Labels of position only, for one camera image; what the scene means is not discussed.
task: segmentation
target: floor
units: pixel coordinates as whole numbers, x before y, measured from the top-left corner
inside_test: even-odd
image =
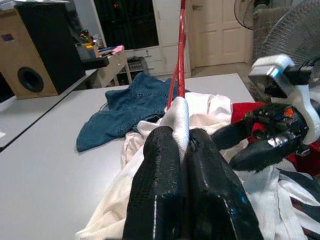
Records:
[[[205,77],[205,76],[212,76],[212,75],[238,73],[243,84],[249,90],[252,97],[256,101],[261,101],[261,97],[258,95],[257,92],[255,92],[248,78],[248,74],[250,73],[250,70],[251,70],[251,66],[244,62],[215,65],[215,66],[202,66],[202,67],[196,67],[192,71],[191,77],[196,78],[196,77]]]

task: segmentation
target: door handle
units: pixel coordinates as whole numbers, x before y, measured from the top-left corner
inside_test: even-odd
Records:
[[[204,6],[202,6],[202,5],[192,4],[193,11],[200,11],[200,10],[202,10],[203,7]]]

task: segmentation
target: table surface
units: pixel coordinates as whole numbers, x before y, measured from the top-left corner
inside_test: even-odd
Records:
[[[237,74],[189,78],[193,92],[253,102]],[[70,240],[83,229],[121,170],[124,139],[84,153],[76,138],[106,103],[105,92],[74,91],[0,153],[0,239]]]
[[[85,71],[85,75],[58,96],[17,99],[16,96],[0,104],[0,148],[5,147],[51,108],[64,99],[96,69]]]

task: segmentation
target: wooden speaker cabinet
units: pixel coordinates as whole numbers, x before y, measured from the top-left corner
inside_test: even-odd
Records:
[[[0,72],[19,99],[59,95],[85,75],[63,3],[0,11]]]

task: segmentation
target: blue denim fabric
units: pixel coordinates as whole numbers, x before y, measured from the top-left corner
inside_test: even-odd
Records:
[[[113,139],[137,131],[138,122],[157,121],[164,115],[168,103],[171,79],[163,82],[153,76],[139,73],[125,90],[105,93],[108,108],[95,113],[82,127],[76,149],[83,152]],[[177,85],[173,96],[177,96]]]

